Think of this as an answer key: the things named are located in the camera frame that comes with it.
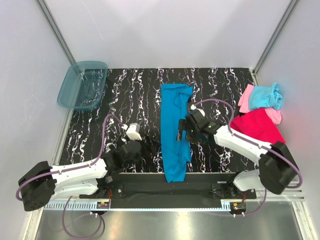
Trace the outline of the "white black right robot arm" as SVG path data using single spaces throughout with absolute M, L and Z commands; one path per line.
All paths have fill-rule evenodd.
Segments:
M 209 121 L 203 110 L 189 112 L 178 123 L 177 141 L 214 143 L 228 148 L 252 161 L 258 168 L 235 173 L 227 183 L 228 195 L 239 198 L 245 191 L 265 188 L 280 195 L 295 177 L 301 178 L 298 166 L 288 147 L 260 141 L 231 129 L 227 124 Z

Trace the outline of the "right aluminium frame post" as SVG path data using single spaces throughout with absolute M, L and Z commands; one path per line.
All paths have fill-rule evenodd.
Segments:
M 260 58 L 257 61 L 257 64 L 255 65 L 254 69 L 252 70 L 252 73 L 257 76 L 258 72 L 260 71 L 261 67 L 267 60 L 267 57 L 271 53 L 276 41 L 280 37 L 282 31 L 284 30 L 287 22 L 289 21 L 291 15 L 293 14 L 294 10 L 296 9 L 297 5 L 299 4 L 299 0 L 290 0 L 284 13 L 282 14 L 277 26 L 275 27 L 266 47 L 264 48 Z

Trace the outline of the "left aluminium frame post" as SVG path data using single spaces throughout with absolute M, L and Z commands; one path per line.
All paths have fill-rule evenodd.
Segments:
M 63 37 L 59 26 L 53 16 L 53 14 L 51 13 L 51 10 L 48 6 L 48 4 L 46 3 L 45 0 L 35 0 L 35 2 L 37 3 L 41 13 L 43 14 L 49 28 L 51 29 L 55 39 L 57 40 L 62 52 L 64 53 L 65 57 L 67 58 L 68 62 L 72 65 L 76 63 L 76 60 L 65 40 L 65 38 Z

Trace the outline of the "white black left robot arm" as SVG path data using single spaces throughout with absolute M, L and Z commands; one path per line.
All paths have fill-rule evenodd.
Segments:
M 51 166 L 47 161 L 41 161 L 20 178 L 15 197 L 23 203 L 26 212 L 69 197 L 110 198 L 114 176 L 128 165 L 149 159 L 154 154 L 150 141 L 130 140 L 86 162 Z

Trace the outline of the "cyan t shirt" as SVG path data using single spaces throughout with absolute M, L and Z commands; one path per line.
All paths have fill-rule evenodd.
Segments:
M 255 86 L 250 94 L 248 108 L 250 111 L 260 108 L 273 108 L 278 111 L 281 109 L 283 96 L 277 82 L 271 86 Z

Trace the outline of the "aluminium frame post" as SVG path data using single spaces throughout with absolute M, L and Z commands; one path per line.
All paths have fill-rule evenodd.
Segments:
M 37 3 L 41 13 L 43 14 L 49 28 L 51 29 L 55 39 L 57 40 L 62 52 L 64 53 L 65 57 L 67 58 L 68 62 L 72 65 L 76 63 L 76 60 L 65 40 L 65 38 L 63 37 L 59 26 L 53 16 L 53 14 L 51 13 L 51 10 L 48 6 L 48 4 L 46 3 L 45 0 L 35 0 L 35 2 Z
M 260 58 L 257 61 L 257 64 L 255 65 L 254 69 L 252 70 L 252 73 L 257 76 L 258 72 L 260 71 L 261 67 L 267 60 L 267 57 L 271 53 L 276 41 L 280 37 L 282 31 L 284 30 L 287 22 L 289 21 L 291 15 L 293 14 L 294 10 L 296 9 L 297 5 L 299 4 L 299 0 L 290 0 L 284 13 L 282 14 L 277 26 L 275 27 L 266 47 L 264 48 Z

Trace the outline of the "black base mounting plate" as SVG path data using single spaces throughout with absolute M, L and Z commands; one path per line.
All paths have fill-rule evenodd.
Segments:
M 183 182 L 163 173 L 120 173 L 98 180 L 98 190 L 81 199 L 111 200 L 112 209 L 213 209 L 222 206 L 222 191 L 231 173 L 187 173 Z

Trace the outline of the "light pink t shirt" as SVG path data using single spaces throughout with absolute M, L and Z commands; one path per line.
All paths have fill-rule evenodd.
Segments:
M 271 86 L 253 86 L 248 84 L 238 102 L 239 112 L 249 113 L 253 110 L 264 109 L 267 116 L 275 125 L 282 121 L 281 107 L 283 96 L 277 82 Z

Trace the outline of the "magenta t shirt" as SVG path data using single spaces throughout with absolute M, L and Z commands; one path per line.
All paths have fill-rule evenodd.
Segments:
M 286 143 L 279 129 L 262 108 L 237 116 L 232 120 L 230 127 L 256 140 L 271 144 Z

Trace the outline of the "teal transparent plastic bin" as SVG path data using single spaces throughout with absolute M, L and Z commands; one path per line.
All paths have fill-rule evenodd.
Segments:
M 108 67 L 101 61 L 80 61 L 67 70 L 57 103 L 66 109 L 92 111 L 102 100 Z

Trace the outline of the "blue t shirt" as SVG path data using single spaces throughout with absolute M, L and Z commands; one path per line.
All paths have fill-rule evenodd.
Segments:
M 160 142 L 165 179 L 168 183 L 183 182 L 192 159 L 186 134 L 178 141 L 179 121 L 187 115 L 187 102 L 193 87 L 182 83 L 161 86 Z

